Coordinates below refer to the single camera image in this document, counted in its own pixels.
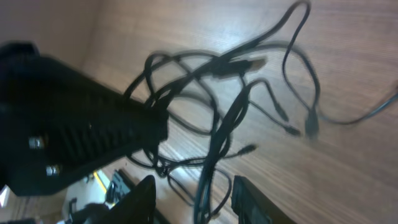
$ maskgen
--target yellow strip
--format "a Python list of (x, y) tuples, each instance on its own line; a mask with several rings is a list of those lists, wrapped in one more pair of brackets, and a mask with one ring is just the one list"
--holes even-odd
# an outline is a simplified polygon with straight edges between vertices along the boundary
[(104, 183), (102, 183), (100, 177), (98, 177), (97, 172), (94, 172), (93, 174), (94, 174), (95, 179), (97, 180), (97, 182), (98, 182), (99, 185), (101, 186), (102, 191), (103, 191), (104, 193), (106, 193), (106, 187), (104, 186)]

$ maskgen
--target tangled cable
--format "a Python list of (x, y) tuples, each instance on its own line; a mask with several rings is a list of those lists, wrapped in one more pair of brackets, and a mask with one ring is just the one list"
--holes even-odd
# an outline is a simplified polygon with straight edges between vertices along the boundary
[[(275, 34), (279, 29), (283, 27), (283, 25), (289, 20), (289, 17), (300, 5), (305, 6), (305, 14), (300, 24), (296, 28), (293, 37), (289, 43), (286, 42), (268, 42), (262, 43), (264, 40), (268, 39), (270, 36)], [(142, 82), (146, 81), (148, 89), (150, 91), (150, 96), (145, 102), (145, 106), (147, 108), (153, 108), (157, 110), (167, 110), (170, 102), (174, 98), (189, 98), (191, 100), (197, 101), (202, 105), (213, 110), (213, 121), (210, 130), (200, 129), (185, 121), (172, 111), (169, 111), (170, 117), (181, 127), (204, 136), (210, 137), (210, 148), (207, 156), (205, 157), (193, 157), (189, 159), (184, 159), (182, 161), (176, 161), (170, 158), (166, 158), (159, 154), (158, 146), (147, 147), (144, 148), (143, 151), (150, 161), (151, 165), (145, 164), (143, 162), (138, 161), (133, 158), (131, 155), (127, 155), (127, 158), (130, 159), (131, 162), (148, 169), (154, 169), (156, 173), (160, 177), (166, 177), (171, 188), (180, 196), (185, 202), (189, 205), (193, 206), (193, 221), (195, 224), (197, 223), (208, 223), (210, 219), (216, 215), (222, 208), (222, 206), (226, 203), (232, 188), (231, 179), (228, 177), (228, 174), (222, 170), (216, 168), (216, 163), (220, 159), (230, 159), (232, 157), (241, 156), (243, 154), (249, 153), (255, 150), (255, 145), (248, 145), (238, 151), (235, 154), (227, 155), (229, 148), (231, 146), (231, 133), (233, 130), (239, 126), (241, 121), (244, 119), (249, 105), (257, 108), (264, 115), (266, 115), (272, 122), (277, 124), (278, 126), (284, 128), (289, 134), (294, 136), (299, 136), (300, 131), (288, 124), (285, 124), (282, 121), (271, 116), (264, 108), (261, 108), (257, 103), (251, 101), (249, 99), (249, 94), (251, 89), (259, 84), (263, 84), (266, 86), (267, 91), (271, 97), (274, 108), (281, 119), (284, 121), (288, 121), (289, 117), (286, 112), (283, 110), (281, 105), (276, 100), (274, 93), (272, 92), (271, 85), (269, 82), (260, 78), (254, 80), (250, 83), (246, 83), (244, 79), (244, 74), (250, 68), (251, 64), (244, 61), (234, 61), (238, 56), (250, 54), (252, 52), (258, 52), (263, 50), (270, 49), (284, 49), (285, 55), (282, 62), (282, 76), (284, 78), (285, 83), (287, 84), (289, 90), (294, 94), (296, 99), (306, 108), (308, 111), (307, 118), (305, 121), (305, 133), (309, 138), (314, 138), (318, 134), (318, 115), (317, 115), (317, 107), (320, 99), (320, 83), (318, 81), (317, 74), (309, 61), (308, 57), (305, 53), (300, 50), (298, 47), (294, 46), (294, 42), (305, 24), (308, 16), (310, 14), (311, 4), (308, 1), (297, 1), (293, 5), (291, 5), (287, 12), (283, 15), (282, 19), (270, 30), (263, 33), (262, 35), (246, 42), (245, 44), (240, 45), (223, 55), (217, 56), (214, 54), (209, 54), (206, 52), (181, 52), (175, 55), (169, 55), (167, 53), (156, 52), (151, 54), (146, 62), (143, 72), (129, 85), (127, 90), (124, 92), (123, 97), (125, 100), (128, 100), (133, 91), (137, 88), (137, 86)], [(297, 93), (295, 88), (289, 82), (286, 73), (286, 61), (290, 53), (294, 53), (305, 65), (309, 75), (312, 78), (315, 87), (315, 97), (312, 103), (306, 103), (303, 98)], [(183, 59), (188, 57), (206, 57), (210, 60), (204, 65), (192, 70), (188, 65), (183, 62)], [(155, 91), (154, 86), (152, 84), (152, 72), (163, 67), (168, 63), (175, 63), (180, 67), (186, 74), (185, 76), (174, 80), (166, 85), (164, 85), (159, 90)], [(218, 105), (216, 102), (216, 98), (212, 93), (211, 89), (201, 80), (204, 76), (213, 74), (214, 77), (223, 78), (225, 76), (230, 76), (233, 73), (234, 76), (239, 77), (242, 90), (239, 95), (234, 100), (233, 104), (229, 108), (228, 112), (223, 115), (222, 112), (218, 110)], [(206, 92), (208, 98), (204, 98), (195, 93), (191, 93), (188, 91), (183, 91), (183, 89), (192, 81), (195, 81), (199, 84), (199, 86)], [(370, 111), (364, 116), (354, 119), (352, 121), (337, 121), (329, 118), (328, 116), (320, 113), (319, 116), (321, 119), (325, 121), (335, 123), (335, 124), (354, 124), (360, 121), (364, 121), (376, 114), (378, 114), (383, 109), (387, 108), (392, 102), (398, 100), (398, 93), (395, 93), (394, 96), (390, 97), (387, 101), (379, 105), (375, 110)], [(193, 196), (178, 180), (170, 175), (170, 173), (178, 168), (178, 167), (203, 167), (200, 180), (197, 187), (196, 195)], [(210, 206), (210, 195), (211, 195), (211, 183), (213, 180), (213, 175), (215, 171), (220, 172), (228, 179), (228, 191), (225, 198), (221, 201), (221, 203), (214, 209), (211, 210)], [(181, 193), (174, 187), (172, 184), (174, 182), (186, 195), (188, 198), (193, 201), (193, 203), (189, 202), (185, 197), (181, 195)]]

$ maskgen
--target wooden table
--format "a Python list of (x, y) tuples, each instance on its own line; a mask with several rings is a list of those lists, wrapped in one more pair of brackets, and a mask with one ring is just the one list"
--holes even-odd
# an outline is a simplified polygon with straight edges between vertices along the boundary
[[(85, 72), (107, 86), (124, 91), (142, 71), (155, 50), (205, 49), (225, 52), (272, 27), (293, 3), (288, 0), (105, 0), (93, 31)], [(303, 14), (295, 12), (271, 40), (289, 40)], [(314, 0), (312, 13), (297, 45), (309, 55), (322, 86), (321, 107), (330, 116), (350, 119), (366, 112), (398, 79), (398, 1)], [(248, 79), (267, 78), (290, 123), (304, 128), (306, 111), (288, 91), (281, 76), (283, 52), (265, 54), (267, 65)], [(190, 60), (194, 66), (202, 60)], [(313, 84), (300, 62), (290, 57), (290, 80), (307, 101)], [(154, 73), (156, 87), (183, 75), (173, 66)], [(235, 79), (205, 80), (226, 111), (240, 91)], [(190, 85), (188, 89), (196, 90)], [(147, 88), (135, 92), (144, 99)], [(272, 114), (271, 100), (256, 88), (251, 98)], [(211, 113), (191, 102), (176, 100), (171, 108), (199, 126), (209, 127)], [(259, 149), (237, 159), (221, 161), (231, 176), (244, 175), (297, 223), (397, 223), (398, 220), (398, 106), (355, 126), (320, 121), (317, 141), (285, 134), (266, 117), (250, 108), (233, 133), (231, 152), (249, 143)], [(170, 122), (170, 136), (161, 153), (176, 159), (203, 156), (208, 139), (195, 136)], [(123, 167), (143, 179), (155, 173), (125, 159), (104, 171)], [(173, 173), (194, 192), (200, 170)], [(214, 203), (227, 181), (215, 175)], [(157, 178), (158, 209), (172, 223), (191, 223), (192, 208), (185, 205)], [(230, 201), (212, 223), (237, 223)]]

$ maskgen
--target cable plug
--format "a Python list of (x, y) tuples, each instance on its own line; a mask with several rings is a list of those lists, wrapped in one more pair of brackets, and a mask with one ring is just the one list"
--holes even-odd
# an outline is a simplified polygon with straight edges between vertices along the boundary
[(243, 147), (241, 150), (239, 150), (238, 153), (237, 153), (237, 155), (239, 155), (239, 156), (245, 155), (245, 154), (247, 154), (247, 153), (250, 153), (250, 152), (256, 150), (257, 147), (258, 147), (258, 146), (255, 145), (255, 144), (250, 144), (250, 145), (248, 145), (248, 146)]
[(318, 115), (314, 110), (310, 110), (307, 119), (305, 120), (305, 134), (310, 139), (314, 139), (318, 136), (319, 132), (319, 123), (318, 123)]
[(287, 133), (293, 136), (301, 136), (301, 132), (295, 127), (285, 126), (284, 129)]
[(284, 121), (288, 122), (289, 117), (287, 116), (287, 113), (285, 112), (285, 110), (280, 106), (280, 104), (275, 103), (274, 106), (275, 106), (275, 110), (279, 114), (280, 118), (282, 118)]
[(224, 79), (245, 74), (248, 71), (259, 70), (266, 64), (265, 59), (238, 60), (234, 62), (221, 62), (210, 69), (214, 78)]

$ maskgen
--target bundle of cables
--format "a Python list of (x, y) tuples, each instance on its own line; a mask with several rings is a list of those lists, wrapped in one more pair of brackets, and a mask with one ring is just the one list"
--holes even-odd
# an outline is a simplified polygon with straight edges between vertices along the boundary
[[(298, 8), (300, 5), (305, 6), (305, 14), (297, 29), (295, 30), (293, 37), (289, 43), (285, 42), (265, 42), (270, 36), (275, 34), (282, 26), (288, 21), (289, 17), (292, 13)], [(211, 129), (209, 131), (200, 129), (195, 127), (194, 125), (188, 123), (181, 117), (177, 116), (173, 112), (169, 111), (170, 117), (176, 121), (179, 125), (186, 128), (187, 130), (210, 137), (210, 148), (207, 156), (205, 157), (193, 157), (189, 159), (184, 159), (182, 161), (176, 161), (170, 158), (166, 158), (159, 154), (158, 146), (152, 148), (143, 149), (145, 155), (148, 160), (152, 163), (145, 164), (137, 159), (133, 158), (132, 155), (127, 155), (131, 162), (148, 169), (154, 169), (156, 173), (160, 177), (166, 177), (169, 181), (171, 188), (189, 205), (193, 206), (193, 221), (194, 223), (208, 223), (210, 219), (216, 215), (222, 208), (222, 206), (226, 203), (230, 193), (231, 193), (231, 179), (228, 177), (228, 174), (222, 170), (216, 168), (216, 164), (220, 159), (230, 159), (235, 156), (240, 156), (245, 153), (249, 153), (255, 150), (255, 145), (248, 145), (241, 149), (238, 153), (227, 155), (228, 150), (231, 145), (231, 133), (233, 130), (239, 126), (241, 121), (244, 119), (246, 112), (248, 111), (249, 105), (260, 110), (264, 115), (271, 119), (275, 124), (284, 128), (289, 134), (294, 136), (299, 136), (300, 131), (292, 127), (284, 122), (275, 119), (271, 116), (265, 109), (261, 108), (255, 102), (249, 99), (249, 94), (251, 89), (258, 85), (264, 84), (267, 88), (267, 91), (270, 94), (272, 102), (274, 104), (275, 110), (278, 115), (284, 120), (288, 121), (289, 118), (286, 112), (282, 109), (281, 105), (276, 100), (275, 95), (272, 92), (272, 88), (269, 82), (264, 78), (259, 78), (250, 83), (246, 83), (244, 79), (245, 73), (250, 70), (253, 66), (253, 62), (247, 60), (237, 60), (239, 56), (250, 54), (252, 52), (265, 51), (269, 49), (284, 49), (285, 55), (283, 57), (282, 62), (282, 76), (287, 84), (289, 90), (294, 94), (296, 99), (306, 108), (308, 111), (308, 115), (305, 121), (305, 133), (309, 138), (314, 138), (318, 134), (318, 119), (324, 119), (325, 121), (335, 123), (335, 124), (355, 124), (361, 122), (365, 119), (368, 119), (378, 112), (382, 111), (384, 108), (387, 108), (392, 102), (398, 100), (398, 93), (395, 93), (392, 97), (388, 98), (385, 102), (381, 103), (376, 107), (375, 110), (372, 110), (365, 114), (364, 116), (354, 119), (352, 121), (338, 121), (331, 119), (320, 112), (318, 108), (318, 102), (320, 98), (320, 84), (317, 78), (317, 74), (310, 63), (308, 57), (305, 53), (300, 50), (298, 47), (294, 46), (294, 42), (305, 24), (311, 10), (311, 4), (308, 1), (298, 1), (291, 5), (287, 12), (283, 15), (282, 19), (270, 30), (261, 34), (260, 36), (246, 42), (245, 44), (240, 45), (239, 47), (233, 48), (230, 51), (226, 52), (222, 55), (213, 55), (206, 52), (181, 52), (179, 54), (169, 55), (165, 53), (153, 53), (151, 54), (146, 62), (144, 71), (130, 84), (127, 88), (123, 97), (128, 100), (133, 91), (137, 88), (137, 86), (143, 82), (144, 80), (147, 83), (148, 89), (150, 91), (150, 96), (145, 102), (145, 106), (148, 108), (153, 108), (157, 110), (167, 110), (170, 102), (174, 98), (189, 98), (191, 100), (197, 101), (203, 104), (206, 107), (209, 107), (213, 110), (213, 121), (211, 125)], [(286, 74), (286, 61), (290, 53), (294, 53), (305, 65), (309, 75), (312, 78), (314, 87), (315, 87), (315, 97), (311, 104), (306, 103), (303, 98), (297, 93), (295, 88), (289, 82)], [(188, 65), (183, 62), (183, 59), (189, 57), (207, 57), (209, 61), (204, 63), (202, 66), (192, 70)], [(152, 72), (167, 65), (168, 63), (175, 63), (180, 68), (185, 71), (185, 76), (174, 80), (166, 85), (164, 85), (159, 90), (155, 91), (154, 86), (152, 84)], [(228, 112), (223, 115), (222, 112), (219, 111), (218, 105), (216, 102), (216, 97), (212, 94), (211, 89), (203, 82), (202, 77), (213, 74), (216, 78), (225, 78), (230, 76), (236, 76), (240, 79), (242, 84), (242, 90), (239, 95), (233, 101), (233, 104), (229, 108)], [(208, 98), (204, 98), (200, 95), (194, 94), (192, 92), (183, 91), (183, 89), (192, 81), (197, 82), (200, 87), (206, 92)], [(200, 180), (197, 187), (196, 196), (193, 196), (189, 193), (189, 191), (175, 178), (170, 175), (174, 169), (178, 167), (203, 167), (201, 171)], [(211, 183), (213, 180), (213, 175), (215, 171), (220, 172), (225, 175), (229, 182), (228, 191), (226, 193), (225, 198), (221, 201), (221, 203), (214, 209), (211, 210)], [(182, 189), (188, 197), (194, 201), (194, 203), (188, 202), (180, 192), (172, 185), (172, 182), (176, 183), (180, 189)]]

